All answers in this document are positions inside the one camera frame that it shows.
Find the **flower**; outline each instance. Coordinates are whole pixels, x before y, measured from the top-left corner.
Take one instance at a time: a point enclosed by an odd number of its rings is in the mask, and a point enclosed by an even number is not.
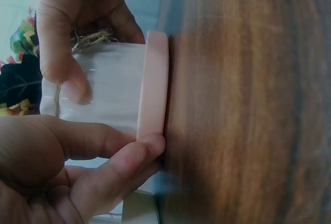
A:
[[[21,52],[21,53],[18,55],[17,60],[18,60],[19,62],[22,62],[22,61],[23,61],[23,55],[24,55],[24,52]]]
[[[32,27],[35,26],[35,18],[29,16],[29,17],[27,18],[27,21],[28,21],[28,23],[29,23]]]
[[[28,99],[21,101],[19,104],[15,104],[11,107],[4,107],[0,108],[0,116],[24,116],[29,115],[29,108],[32,107],[31,103]]]
[[[7,58],[7,63],[9,63],[9,64],[16,64],[16,61],[15,61],[15,59],[13,58],[13,56],[9,56],[9,57]]]

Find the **dark leaf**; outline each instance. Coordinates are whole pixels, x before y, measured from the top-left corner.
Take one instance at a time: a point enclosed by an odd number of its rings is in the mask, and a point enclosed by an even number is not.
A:
[[[24,99],[40,104],[42,75],[39,59],[24,54],[21,64],[7,64],[1,68],[0,103],[15,105]]]
[[[39,40],[38,40],[38,36],[36,34],[33,34],[32,36],[30,36],[30,39],[32,41],[32,43],[37,46],[39,45]]]
[[[38,33],[37,33],[37,12],[35,12],[35,24],[34,24],[34,26],[35,26],[36,40],[35,41],[32,40],[32,42],[35,46],[37,46],[37,45],[39,45],[39,38],[38,38]]]

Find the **hand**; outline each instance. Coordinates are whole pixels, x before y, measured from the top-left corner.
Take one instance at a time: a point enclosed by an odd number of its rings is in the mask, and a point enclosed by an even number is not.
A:
[[[87,223],[158,170],[165,142],[51,116],[2,117],[0,223]],[[66,159],[110,158],[96,169]]]
[[[74,102],[88,98],[86,76],[71,55],[72,27],[109,24],[124,41],[144,43],[144,36],[124,0],[38,0],[37,32],[41,72]]]

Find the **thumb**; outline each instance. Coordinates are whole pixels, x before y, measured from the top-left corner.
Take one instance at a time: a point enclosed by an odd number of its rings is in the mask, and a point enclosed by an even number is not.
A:
[[[70,200],[82,219],[88,222],[105,206],[115,207],[127,188],[137,189],[140,185],[133,187],[132,182],[140,178],[140,173],[153,164],[164,148],[161,135],[149,135],[126,145],[108,162],[81,177],[71,189]]]
[[[88,94],[86,76],[71,55],[71,23],[82,0],[38,0],[37,32],[43,76],[74,102]]]

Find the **fingernail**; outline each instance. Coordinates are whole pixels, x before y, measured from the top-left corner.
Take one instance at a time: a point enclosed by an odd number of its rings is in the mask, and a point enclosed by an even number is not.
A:
[[[142,138],[141,140],[138,140],[138,142],[148,144],[150,152],[152,152],[156,156],[161,155],[166,147],[165,138],[157,133],[151,133]]]
[[[61,89],[66,96],[73,102],[86,104],[90,101],[88,86],[84,83],[66,81],[61,85]]]

